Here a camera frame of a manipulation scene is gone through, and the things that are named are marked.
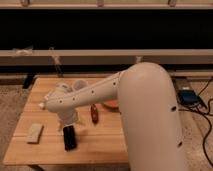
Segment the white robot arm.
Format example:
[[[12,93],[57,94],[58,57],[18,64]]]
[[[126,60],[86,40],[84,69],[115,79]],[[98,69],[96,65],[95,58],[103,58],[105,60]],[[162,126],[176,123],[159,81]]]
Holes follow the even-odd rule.
[[[131,171],[188,171],[175,88],[158,64],[142,62],[78,91],[51,95],[53,113],[116,99]]]

